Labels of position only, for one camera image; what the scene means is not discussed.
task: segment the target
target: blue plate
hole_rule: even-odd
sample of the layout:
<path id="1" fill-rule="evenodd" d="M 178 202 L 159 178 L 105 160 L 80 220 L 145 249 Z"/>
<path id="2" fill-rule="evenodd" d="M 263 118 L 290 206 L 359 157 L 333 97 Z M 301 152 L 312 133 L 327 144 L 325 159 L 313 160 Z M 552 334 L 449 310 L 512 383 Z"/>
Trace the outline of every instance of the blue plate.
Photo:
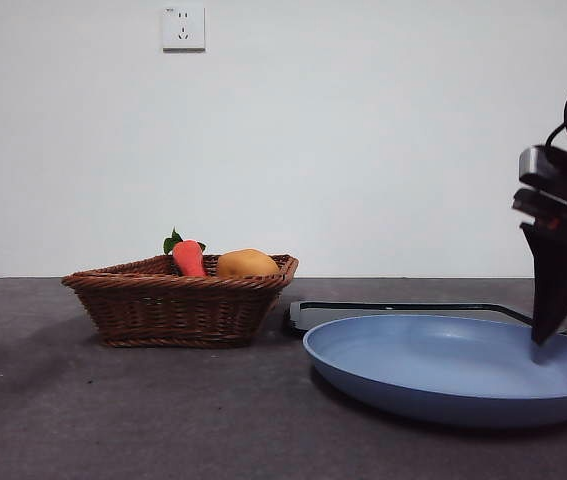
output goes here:
<path id="1" fill-rule="evenodd" d="M 538 347 L 527 326 L 374 315 L 319 325 L 303 345 L 336 388 L 399 415 L 488 428 L 567 420 L 566 335 Z"/>

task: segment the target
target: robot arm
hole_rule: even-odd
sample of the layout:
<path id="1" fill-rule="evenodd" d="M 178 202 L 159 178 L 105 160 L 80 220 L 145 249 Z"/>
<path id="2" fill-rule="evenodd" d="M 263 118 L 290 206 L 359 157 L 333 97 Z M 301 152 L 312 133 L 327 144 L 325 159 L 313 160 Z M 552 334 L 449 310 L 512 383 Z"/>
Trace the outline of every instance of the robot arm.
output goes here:
<path id="1" fill-rule="evenodd" d="M 567 316 L 567 151 L 553 147 L 558 127 L 545 145 L 525 150 L 519 159 L 519 178 L 532 187 L 514 196 L 513 207 L 535 218 L 522 223 L 534 256 L 534 324 L 532 338 L 542 344 Z"/>

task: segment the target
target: black tray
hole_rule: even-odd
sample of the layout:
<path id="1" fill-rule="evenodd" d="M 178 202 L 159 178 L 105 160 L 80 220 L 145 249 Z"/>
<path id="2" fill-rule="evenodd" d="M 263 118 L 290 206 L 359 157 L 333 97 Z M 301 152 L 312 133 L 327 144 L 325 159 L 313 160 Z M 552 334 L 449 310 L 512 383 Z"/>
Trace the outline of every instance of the black tray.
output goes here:
<path id="1" fill-rule="evenodd" d="M 531 325 L 527 315 L 503 305 L 491 303 L 360 303 L 303 301 L 290 304 L 289 325 L 296 333 L 305 333 L 332 320 L 364 315 L 442 315 L 494 320 Z"/>

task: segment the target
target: plate rim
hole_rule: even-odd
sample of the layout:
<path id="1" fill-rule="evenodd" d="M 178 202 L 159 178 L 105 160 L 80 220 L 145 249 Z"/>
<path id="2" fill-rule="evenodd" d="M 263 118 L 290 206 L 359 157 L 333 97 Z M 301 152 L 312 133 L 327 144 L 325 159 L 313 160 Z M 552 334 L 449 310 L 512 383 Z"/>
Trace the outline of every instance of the plate rim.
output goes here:
<path id="1" fill-rule="evenodd" d="M 327 365 L 330 368 L 334 368 L 335 370 L 343 372 L 347 375 L 352 375 L 354 377 L 360 378 L 360 379 L 365 380 L 365 381 L 372 381 L 372 382 L 376 382 L 376 383 L 379 383 L 379 384 L 382 384 L 382 385 L 390 385 L 390 386 L 393 386 L 393 387 L 418 391 L 418 392 L 422 392 L 422 393 L 437 394 L 437 395 L 444 395 L 444 396 L 449 396 L 449 397 L 459 397 L 459 398 L 471 398 L 471 399 L 482 399 L 482 400 L 510 400 L 510 401 L 555 400 L 555 399 L 567 398 L 567 393 L 556 394 L 556 395 L 526 395 L 526 396 L 521 396 L 521 395 L 493 395 L 493 394 L 490 394 L 490 395 L 481 395 L 481 394 L 472 395 L 472 394 L 458 393 L 458 392 L 453 392 L 453 391 L 442 391 L 442 390 L 438 390 L 438 389 L 424 389 L 424 388 L 404 385 L 404 384 L 400 384 L 400 383 L 385 382 L 383 380 L 375 379 L 375 378 L 372 378 L 372 377 L 366 377 L 366 376 L 360 375 L 358 373 L 354 373 L 354 372 L 351 372 L 351 371 L 346 370 L 344 368 L 338 367 L 338 366 L 334 365 L 334 363 L 328 361 L 325 357 L 323 357 L 322 355 L 317 353 L 309 345 L 309 338 L 314 334 L 314 332 L 316 330 L 320 330 L 320 329 L 326 328 L 326 327 L 329 328 L 329 326 L 331 326 L 335 323 L 349 322 L 349 321 L 352 321 L 352 320 L 360 320 L 360 319 L 374 319 L 374 318 L 376 318 L 376 319 L 379 319 L 379 318 L 397 319 L 397 318 L 404 318 L 404 317 L 429 317 L 429 318 L 442 318 L 442 319 L 446 319 L 446 320 L 454 319 L 454 320 L 461 320 L 462 322 L 467 321 L 468 323 L 472 323 L 472 322 L 474 322 L 474 323 L 489 323 L 489 324 L 492 324 L 493 326 L 497 326 L 498 328 L 515 328 L 515 329 L 525 329 L 525 330 L 531 330 L 532 329 L 532 327 L 527 326 L 527 325 L 515 325 L 515 324 L 510 324 L 510 323 L 505 323 L 505 322 L 498 322 L 498 321 L 495 321 L 495 320 L 485 320 L 485 319 L 467 318 L 467 317 L 449 317 L 449 316 L 444 316 L 444 315 L 410 315 L 410 314 L 406 314 L 406 315 L 363 315 L 363 316 L 354 316 L 354 317 L 348 317 L 348 318 L 339 318 L 339 319 L 331 320 L 329 322 L 326 322 L 326 323 L 323 323 L 321 325 L 317 325 L 317 326 L 311 328 L 310 330 L 308 330 L 305 333 L 305 335 L 303 335 L 303 347 L 305 348 L 306 352 L 311 357 L 320 361 L 324 365 Z M 561 336 L 565 337 L 564 341 L 567 341 L 567 335 L 561 335 Z"/>

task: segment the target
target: gray tablecloth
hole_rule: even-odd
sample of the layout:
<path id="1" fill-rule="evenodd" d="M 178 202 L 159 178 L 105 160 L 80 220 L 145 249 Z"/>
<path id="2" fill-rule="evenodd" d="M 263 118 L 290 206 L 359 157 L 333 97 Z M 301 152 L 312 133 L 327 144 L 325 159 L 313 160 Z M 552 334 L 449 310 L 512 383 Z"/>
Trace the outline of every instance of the gray tablecloth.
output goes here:
<path id="1" fill-rule="evenodd" d="M 0 479 L 567 479 L 567 423 L 462 430 L 368 408 L 283 327 L 297 300 L 496 302 L 530 280 L 296 279 L 254 344 L 114 349 L 59 279 L 0 279 Z"/>

